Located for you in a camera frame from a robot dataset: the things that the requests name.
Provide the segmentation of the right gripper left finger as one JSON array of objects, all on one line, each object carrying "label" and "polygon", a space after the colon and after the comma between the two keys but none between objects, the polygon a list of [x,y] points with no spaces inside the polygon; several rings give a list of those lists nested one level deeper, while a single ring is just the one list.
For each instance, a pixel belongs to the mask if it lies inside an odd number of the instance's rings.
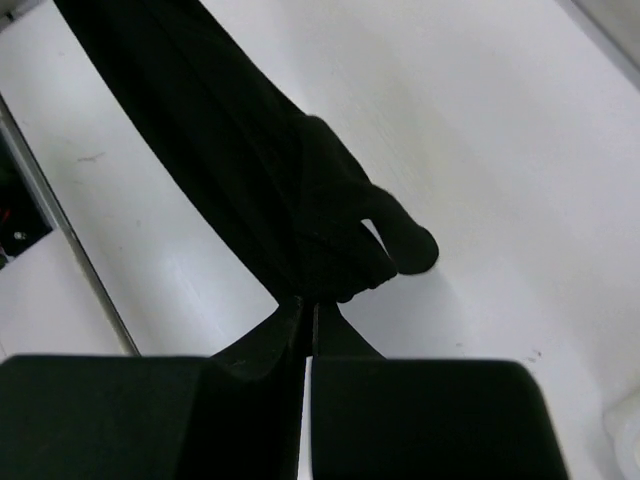
[{"label": "right gripper left finger", "polygon": [[211,357],[17,355],[1,366],[5,479],[293,479],[298,298]]}]

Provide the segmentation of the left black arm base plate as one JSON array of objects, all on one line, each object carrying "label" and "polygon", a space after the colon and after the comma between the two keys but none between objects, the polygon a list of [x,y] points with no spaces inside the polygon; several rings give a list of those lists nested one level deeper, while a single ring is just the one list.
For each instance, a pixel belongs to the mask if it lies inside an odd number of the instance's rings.
[{"label": "left black arm base plate", "polygon": [[4,138],[1,138],[0,208],[1,268],[4,268],[52,230],[24,184]]}]

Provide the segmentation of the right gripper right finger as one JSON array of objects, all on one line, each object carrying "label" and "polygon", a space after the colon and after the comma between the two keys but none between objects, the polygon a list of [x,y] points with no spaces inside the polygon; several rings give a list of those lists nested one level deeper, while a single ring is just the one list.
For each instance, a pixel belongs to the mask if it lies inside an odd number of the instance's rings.
[{"label": "right gripper right finger", "polygon": [[506,360],[387,359],[334,304],[313,311],[316,479],[565,479],[542,392]]}]

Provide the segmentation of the black skirt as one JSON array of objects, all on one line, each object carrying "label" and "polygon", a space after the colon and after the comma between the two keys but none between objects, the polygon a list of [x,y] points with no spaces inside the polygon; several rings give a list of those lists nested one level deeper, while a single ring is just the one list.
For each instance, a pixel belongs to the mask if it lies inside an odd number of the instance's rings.
[{"label": "black skirt", "polygon": [[431,233],[202,3],[58,9],[159,161],[275,299],[344,302],[435,265]]}]

